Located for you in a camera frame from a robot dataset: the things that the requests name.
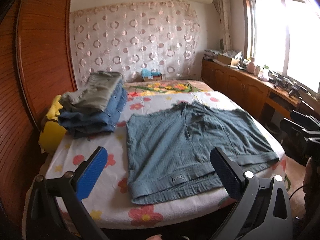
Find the box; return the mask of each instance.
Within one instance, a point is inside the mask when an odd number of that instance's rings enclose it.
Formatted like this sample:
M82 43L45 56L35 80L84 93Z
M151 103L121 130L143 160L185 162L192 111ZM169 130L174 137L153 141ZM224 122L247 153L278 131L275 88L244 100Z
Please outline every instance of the box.
M162 80L162 75L160 76L154 76L153 79L149 79L148 77L144 77L143 81L144 82L148 82L148 81L158 81L158 80Z
M240 62L239 59L234 59L234 58L231 58L231 57L226 57L224 55L221 55L221 54L218 54L218 58L217 58L218 61L224 63L224 64L227 64L227 65L233 65L233 66L237 66L238 63Z

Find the window pane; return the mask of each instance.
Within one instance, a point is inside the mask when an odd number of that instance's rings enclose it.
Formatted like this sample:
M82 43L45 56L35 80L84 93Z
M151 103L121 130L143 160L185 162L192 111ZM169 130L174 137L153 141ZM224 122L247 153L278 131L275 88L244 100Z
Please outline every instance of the window pane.
M320 20L305 3L286 0L290 30L287 75L317 92L320 81Z
M285 56L286 19L280 0L256 0L257 42L255 64L282 72Z

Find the metal bolt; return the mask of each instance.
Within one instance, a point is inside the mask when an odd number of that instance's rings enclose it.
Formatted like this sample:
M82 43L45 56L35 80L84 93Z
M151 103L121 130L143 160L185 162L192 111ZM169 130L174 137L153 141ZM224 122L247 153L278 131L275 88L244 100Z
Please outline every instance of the metal bolt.
M63 177L65 178L71 178L73 176L73 171L67 171L65 174L63 174Z
M36 177L36 182L41 182L41 181L43 181L43 179L44 179L44 176L39 175Z
M280 175L276 175L276 176L275 176L275 179L276 179L277 181L279 181L279 182L282 181L282 177L281 177Z
M245 173L244 173L244 175L247 177L247 178L253 178L253 173L251 172L251 171L246 171Z

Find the white floral sheet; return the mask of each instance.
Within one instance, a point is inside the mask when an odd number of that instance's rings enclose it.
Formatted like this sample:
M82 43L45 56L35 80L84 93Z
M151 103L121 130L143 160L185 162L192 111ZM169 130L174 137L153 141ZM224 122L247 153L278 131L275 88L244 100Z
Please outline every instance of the white floral sheet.
M194 219L231 204L233 200L228 197L224 188L154 205L138 206L131 203L126 183L128 160L125 121L129 120L133 113L150 114L171 108L180 101L192 103L194 100L219 109L231 110L239 107L216 91L131 97L114 133L81 139L72 139L70 135L65 135L52 159L46 178L56 178L66 171L74 171L98 146L105 147L108 151L108 162L89 197L82 200L101 228L136 229L165 226ZM278 154L280 162L285 160L281 145L257 121L255 123ZM280 174L284 177L285 165L278 165L279 163L259 172L258 176L269 178L273 174ZM63 217L70 225L70 217L63 201L58 199L58 204Z

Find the wooden wardrobe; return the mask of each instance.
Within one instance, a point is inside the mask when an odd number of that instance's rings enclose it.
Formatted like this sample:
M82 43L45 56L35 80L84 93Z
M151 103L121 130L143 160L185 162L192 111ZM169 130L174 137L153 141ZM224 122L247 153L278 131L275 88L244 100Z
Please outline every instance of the wooden wardrobe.
M69 7L70 0L16 0L0 24L0 199L17 226L46 158L41 119L57 94L76 89Z

